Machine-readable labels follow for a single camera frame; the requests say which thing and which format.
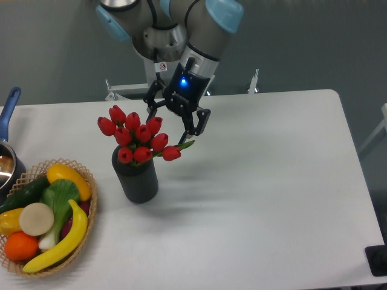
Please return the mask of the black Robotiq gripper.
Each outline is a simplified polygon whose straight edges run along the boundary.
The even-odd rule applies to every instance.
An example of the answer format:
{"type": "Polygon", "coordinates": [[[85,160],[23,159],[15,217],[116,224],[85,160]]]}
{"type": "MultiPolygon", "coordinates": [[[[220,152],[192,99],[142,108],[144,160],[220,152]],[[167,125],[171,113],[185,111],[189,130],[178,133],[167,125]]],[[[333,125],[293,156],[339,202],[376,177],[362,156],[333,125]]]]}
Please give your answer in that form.
{"type": "Polygon", "coordinates": [[[210,109],[198,108],[210,79],[194,74],[194,64],[195,62],[187,62],[183,66],[179,63],[167,87],[162,80],[154,80],[143,98],[148,106],[146,123],[156,115],[158,108],[165,105],[181,117],[184,133],[178,144],[183,144],[192,136],[201,135],[211,115],[210,109]],[[159,102],[155,101],[158,92],[163,92],[159,102]]]}

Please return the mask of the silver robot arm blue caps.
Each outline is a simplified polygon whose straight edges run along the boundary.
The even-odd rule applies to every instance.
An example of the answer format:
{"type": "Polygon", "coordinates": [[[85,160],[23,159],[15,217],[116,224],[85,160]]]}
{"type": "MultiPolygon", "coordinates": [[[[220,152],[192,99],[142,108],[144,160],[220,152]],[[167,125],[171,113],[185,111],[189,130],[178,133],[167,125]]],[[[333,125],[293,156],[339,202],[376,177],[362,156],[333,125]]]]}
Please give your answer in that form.
{"type": "Polygon", "coordinates": [[[244,9],[238,1],[100,1],[96,14],[117,41],[143,59],[149,117],[165,106],[181,117],[180,143],[203,133],[210,109],[199,106],[244,9]]]}

